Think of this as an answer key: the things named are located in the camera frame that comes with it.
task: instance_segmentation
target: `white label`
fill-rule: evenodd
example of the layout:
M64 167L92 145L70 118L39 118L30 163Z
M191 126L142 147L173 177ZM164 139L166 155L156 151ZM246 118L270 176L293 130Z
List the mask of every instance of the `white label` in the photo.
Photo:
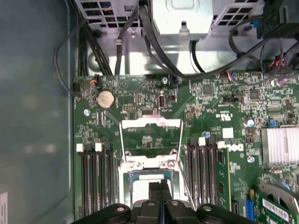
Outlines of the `white label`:
M275 213L276 215L278 215L279 217L281 217L282 219L284 219L285 221L287 222L289 221L289 214L287 212L283 211L282 209L273 205L272 203L266 201L265 199L263 199L263 206L268 210L272 211L273 213Z
M226 145L226 147L228 148L228 151L231 152L236 152L236 151L240 151L243 152L244 151L244 145L243 144L233 144L233 145Z
M7 224L7 192L0 195L0 224Z

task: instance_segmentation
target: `chip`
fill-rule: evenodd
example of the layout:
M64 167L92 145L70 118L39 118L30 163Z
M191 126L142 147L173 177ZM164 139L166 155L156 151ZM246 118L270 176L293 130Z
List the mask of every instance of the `chip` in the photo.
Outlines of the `chip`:
M223 152L222 151L217 151L217 161L219 163L223 163Z
M187 125L190 126L190 127L193 127L194 126L194 121L193 120L187 121Z
M146 148L151 148L151 142L150 142L150 141L148 141L148 142L146 143Z
M187 118L192 119L194 117L194 113L187 113Z
M219 191L220 191L220 193L224 194L224 184L223 183L219 183Z
M256 128L255 127L248 127L247 131L249 134L255 134L256 133Z
M251 100L259 100L260 99L259 90L251 90L249 92L249 95L250 95Z
M211 85L205 85L202 88L203 95L213 95L213 87Z

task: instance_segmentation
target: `sticker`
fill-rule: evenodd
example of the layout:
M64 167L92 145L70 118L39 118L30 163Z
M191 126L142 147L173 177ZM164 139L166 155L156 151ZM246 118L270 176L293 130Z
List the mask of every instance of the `sticker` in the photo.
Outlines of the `sticker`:
M7 192L0 195L0 224L7 224Z
M265 199L263 199L263 206L268 210L272 211L273 213L275 213L276 215L278 215L279 217L281 217L282 219L284 219L285 221L287 222L289 221L289 214L287 212L283 211L282 209L273 205L272 203L266 201Z

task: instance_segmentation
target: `capacitor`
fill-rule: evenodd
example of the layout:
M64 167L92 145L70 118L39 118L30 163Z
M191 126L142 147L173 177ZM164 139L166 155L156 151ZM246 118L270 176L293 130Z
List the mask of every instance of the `capacitor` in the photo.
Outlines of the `capacitor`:
M245 119L244 120L244 126L245 127L254 127L254 120L252 120L252 119Z
M211 133L209 133L209 132L203 132L202 136L204 136L206 139L208 139L208 138L211 137Z

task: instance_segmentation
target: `connector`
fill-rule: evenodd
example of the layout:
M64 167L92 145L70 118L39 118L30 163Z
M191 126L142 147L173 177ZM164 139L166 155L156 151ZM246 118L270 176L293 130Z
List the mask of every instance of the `connector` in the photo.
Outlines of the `connector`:
M232 212L239 215L240 214L240 205L239 202L236 201L235 199L231 200L231 205L232 205Z
M245 207L246 207L246 218L251 221L254 221L255 203L251 201L249 198L246 198Z

